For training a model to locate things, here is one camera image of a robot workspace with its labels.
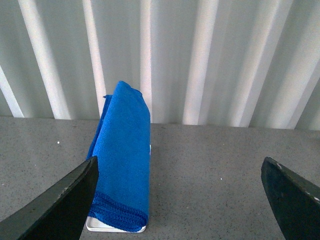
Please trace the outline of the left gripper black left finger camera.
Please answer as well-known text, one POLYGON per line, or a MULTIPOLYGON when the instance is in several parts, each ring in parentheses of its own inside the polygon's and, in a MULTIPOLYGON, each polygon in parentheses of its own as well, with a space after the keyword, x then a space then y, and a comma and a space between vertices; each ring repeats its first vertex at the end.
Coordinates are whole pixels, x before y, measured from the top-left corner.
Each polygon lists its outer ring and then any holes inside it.
POLYGON ((95 195, 98 159, 90 157, 0 223, 2 240, 78 240, 95 195))

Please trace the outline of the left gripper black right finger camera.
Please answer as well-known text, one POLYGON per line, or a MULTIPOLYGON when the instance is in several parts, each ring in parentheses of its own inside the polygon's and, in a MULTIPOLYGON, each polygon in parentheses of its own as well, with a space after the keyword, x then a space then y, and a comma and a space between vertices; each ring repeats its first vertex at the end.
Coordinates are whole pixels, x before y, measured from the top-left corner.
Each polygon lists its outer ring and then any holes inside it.
POLYGON ((320 238, 320 187, 266 157, 261 181, 280 230, 287 240, 320 238))

